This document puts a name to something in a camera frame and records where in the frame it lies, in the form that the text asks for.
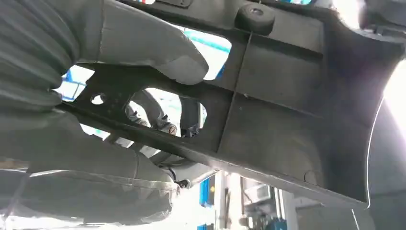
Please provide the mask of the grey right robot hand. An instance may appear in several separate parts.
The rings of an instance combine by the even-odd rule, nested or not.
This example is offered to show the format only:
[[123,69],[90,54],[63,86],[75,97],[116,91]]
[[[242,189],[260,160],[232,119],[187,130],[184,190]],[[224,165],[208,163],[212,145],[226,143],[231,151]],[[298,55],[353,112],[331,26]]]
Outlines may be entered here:
[[77,63],[151,66],[178,83],[209,69],[169,23],[115,0],[0,3],[0,226],[140,225],[167,218],[179,186],[144,154],[86,134],[57,109]]

